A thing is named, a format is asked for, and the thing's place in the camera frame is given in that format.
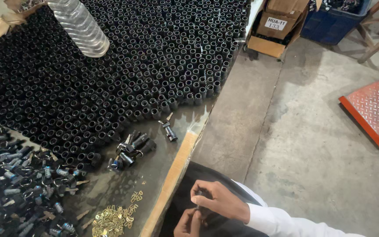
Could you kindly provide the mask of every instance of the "blue plastic crate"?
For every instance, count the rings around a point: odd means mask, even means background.
[[[301,37],[323,44],[337,45],[368,13],[371,0],[364,0],[357,14],[337,9],[310,11],[301,31]]]

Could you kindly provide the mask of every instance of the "workbench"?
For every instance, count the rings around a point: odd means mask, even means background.
[[[252,23],[263,6],[263,0],[254,0],[251,3],[249,24],[246,27],[249,36]],[[0,18],[0,36],[9,29],[9,25]],[[169,202],[185,174],[191,153],[202,137],[203,128],[208,122],[217,97],[208,98],[201,106],[182,106],[173,112],[171,128],[178,140],[169,142],[166,132],[158,121],[145,121],[134,124],[123,134],[133,130],[147,133],[157,143],[156,151],[137,160],[136,164],[120,174],[107,170],[109,158],[116,157],[118,144],[112,143],[102,152],[104,162],[96,172],[86,176],[88,183],[78,186],[76,195],[65,195],[62,205],[66,213],[79,215],[89,211],[80,220],[80,225],[94,218],[108,205],[129,207],[134,191],[143,191],[143,199],[134,202],[138,205],[133,214],[134,222],[131,229],[125,228],[125,236],[157,236],[157,231],[163,222],[163,216],[169,207]],[[18,132],[12,131],[13,137],[22,137]],[[92,236],[92,226],[87,227],[81,236]]]

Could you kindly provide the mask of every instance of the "printed label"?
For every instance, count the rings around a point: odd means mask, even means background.
[[[265,26],[275,30],[283,30],[286,24],[287,21],[269,17]]]

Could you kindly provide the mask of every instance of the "orange metal plate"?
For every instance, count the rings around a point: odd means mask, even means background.
[[[379,81],[339,100],[379,146]]]

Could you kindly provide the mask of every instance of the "person's hand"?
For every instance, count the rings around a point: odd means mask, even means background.
[[[196,195],[200,189],[207,190],[213,199]],[[250,211],[248,204],[242,202],[218,181],[197,180],[191,189],[191,201],[229,219],[237,219],[245,224],[249,223]]]
[[[173,230],[175,237],[199,237],[201,213],[195,208],[187,209]]]

